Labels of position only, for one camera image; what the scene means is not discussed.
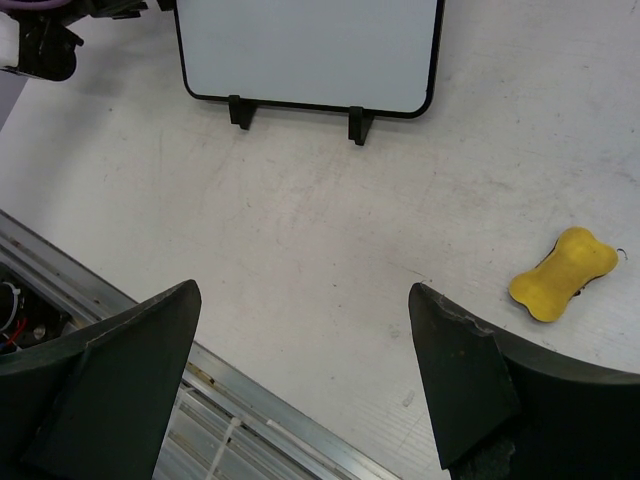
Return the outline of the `yellow bone-shaped eraser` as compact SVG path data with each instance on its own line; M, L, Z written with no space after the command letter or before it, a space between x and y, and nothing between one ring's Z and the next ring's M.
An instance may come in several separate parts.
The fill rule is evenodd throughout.
M618 261L618 252L591 231L571 227L538 265L511 280L508 293L535 320L552 323L564 314L577 292L612 272Z

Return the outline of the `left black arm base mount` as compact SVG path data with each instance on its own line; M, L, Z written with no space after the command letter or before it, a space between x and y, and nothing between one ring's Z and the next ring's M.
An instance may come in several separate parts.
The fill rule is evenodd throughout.
M1 264L1 354L59 338L71 315Z

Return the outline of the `small black-framed whiteboard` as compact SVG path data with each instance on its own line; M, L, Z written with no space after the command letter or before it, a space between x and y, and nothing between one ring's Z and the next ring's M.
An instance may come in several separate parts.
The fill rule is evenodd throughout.
M195 98L415 118L435 87L441 1L179 1Z

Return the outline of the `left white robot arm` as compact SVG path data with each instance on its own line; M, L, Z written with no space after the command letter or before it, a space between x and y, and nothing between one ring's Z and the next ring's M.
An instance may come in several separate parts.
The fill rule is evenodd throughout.
M77 67L84 40L69 26L85 17L132 19L148 9L145 1L3 1L1 15L17 23L17 60L3 65L16 75L61 82Z

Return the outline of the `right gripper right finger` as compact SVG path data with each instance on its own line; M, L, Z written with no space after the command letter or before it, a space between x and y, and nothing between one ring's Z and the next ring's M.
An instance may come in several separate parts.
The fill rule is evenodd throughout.
M408 309L451 478L638 478L638 375L532 343L422 283Z

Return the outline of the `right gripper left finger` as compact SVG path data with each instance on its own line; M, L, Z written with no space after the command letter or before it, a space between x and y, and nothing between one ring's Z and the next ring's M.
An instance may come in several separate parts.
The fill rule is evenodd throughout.
M151 478L201 305L187 280L2 356L2 478Z

